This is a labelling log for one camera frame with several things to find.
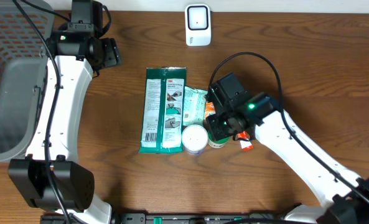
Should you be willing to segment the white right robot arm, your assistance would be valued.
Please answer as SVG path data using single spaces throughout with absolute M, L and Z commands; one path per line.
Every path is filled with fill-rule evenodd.
M 242 131 L 272 150 L 302 180 L 320 205 L 299 205 L 284 216 L 291 223 L 369 223 L 369 178 L 363 179 L 328 155 L 279 107 L 261 93 L 207 94 L 215 113 L 207 116 L 213 140 Z

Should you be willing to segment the white lid blue jar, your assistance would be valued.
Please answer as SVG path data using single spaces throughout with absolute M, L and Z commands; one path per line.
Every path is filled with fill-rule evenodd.
M 197 124 L 187 126 L 182 132 L 182 148 L 191 155 L 202 154 L 208 144 L 207 130 Z

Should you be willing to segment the orange tissue pack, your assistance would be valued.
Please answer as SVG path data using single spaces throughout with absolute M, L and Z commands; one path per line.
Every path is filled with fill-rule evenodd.
M 206 102 L 204 110 L 204 119 L 208 116 L 215 114 L 215 107 L 212 102 Z

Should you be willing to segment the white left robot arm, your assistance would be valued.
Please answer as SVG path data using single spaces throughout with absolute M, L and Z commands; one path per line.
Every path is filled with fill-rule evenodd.
M 8 175 L 26 204 L 51 222 L 117 223 L 113 207 L 95 194 L 95 176 L 78 162 L 78 129 L 94 74 L 121 64 L 113 38 L 53 32 L 47 41 L 47 81 L 40 116 L 23 159 Z

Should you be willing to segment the green lid jar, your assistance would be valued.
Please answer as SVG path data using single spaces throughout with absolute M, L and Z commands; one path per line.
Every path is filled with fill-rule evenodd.
M 211 138 L 208 140 L 208 145 L 211 146 L 212 148 L 222 148 L 223 146 L 225 146 L 227 144 L 227 142 L 229 141 L 230 138 L 224 138 L 221 140 L 217 140 L 217 141 L 213 141 Z

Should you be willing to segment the light green wipes packet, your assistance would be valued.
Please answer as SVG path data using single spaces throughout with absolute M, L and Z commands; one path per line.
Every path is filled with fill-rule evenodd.
M 205 96 L 207 91 L 193 89 L 188 86 L 184 91 L 183 125 L 202 125 L 204 120 Z

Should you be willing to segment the red snack wrapper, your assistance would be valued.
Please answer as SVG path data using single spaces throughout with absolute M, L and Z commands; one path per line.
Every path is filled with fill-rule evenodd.
M 235 140 L 240 142 L 242 151 L 246 152 L 253 149 L 253 145 L 250 140 L 250 135 L 246 131 L 236 134 Z

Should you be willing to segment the large green 3M package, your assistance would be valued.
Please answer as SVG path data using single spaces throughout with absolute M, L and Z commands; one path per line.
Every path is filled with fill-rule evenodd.
M 182 152 L 183 106 L 187 69 L 146 69 L 141 154 Z

